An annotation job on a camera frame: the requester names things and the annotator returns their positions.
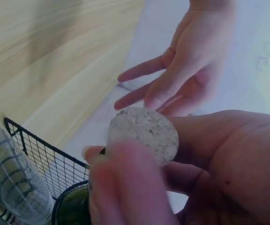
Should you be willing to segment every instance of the wire mesh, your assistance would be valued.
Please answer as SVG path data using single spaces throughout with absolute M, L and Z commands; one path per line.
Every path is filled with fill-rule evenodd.
M 4 123 L 14 142 L 46 181 L 54 200 L 72 185 L 88 180 L 88 165 L 50 145 L 11 119 L 5 118 Z M 16 219 L 13 224 L 24 223 Z

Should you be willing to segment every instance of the white surface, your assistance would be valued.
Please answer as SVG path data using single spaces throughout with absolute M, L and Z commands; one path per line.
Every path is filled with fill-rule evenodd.
M 237 0 L 238 18 L 231 52 L 216 97 L 201 110 L 240 109 L 270 113 L 270 0 Z M 126 69 L 161 55 L 189 7 L 188 0 L 150 0 L 143 12 Z M 123 85 L 130 90 L 149 83 L 158 72 Z
M 270 0 L 238 0 L 236 35 L 216 97 L 198 114 L 225 109 L 270 113 Z M 188 0 L 149 0 L 137 29 L 126 69 L 163 53 L 179 21 L 188 9 Z M 161 73 L 127 82 L 134 90 Z M 115 88 L 94 115 L 81 127 L 64 151 L 83 161 L 87 145 L 105 145 L 110 120 L 116 115 L 114 102 L 128 91 Z M 187 200 L 168 193 L 174 212 Z

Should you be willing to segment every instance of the light wood grain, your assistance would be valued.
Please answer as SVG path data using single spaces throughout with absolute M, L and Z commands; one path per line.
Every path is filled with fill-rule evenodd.
M 144 0 L 0 0 L 0 120 L 62 148 L 117 84 Z

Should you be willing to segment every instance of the round cork disc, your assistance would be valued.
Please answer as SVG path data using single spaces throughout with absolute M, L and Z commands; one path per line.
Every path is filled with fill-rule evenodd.
M 178 133 L 171 122 L 147 108 L 129 107 L 111 120 L 107 145 L 126 139 L 146 145 L 159 165 L 172 161 L 179 147 Z

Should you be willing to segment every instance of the striped cloth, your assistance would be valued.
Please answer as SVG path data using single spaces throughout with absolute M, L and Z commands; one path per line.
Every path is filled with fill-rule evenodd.
M 30 225 L 45 224 L 53 210 L 47 184 L 1 123 L 0 201 L 13 215 Z

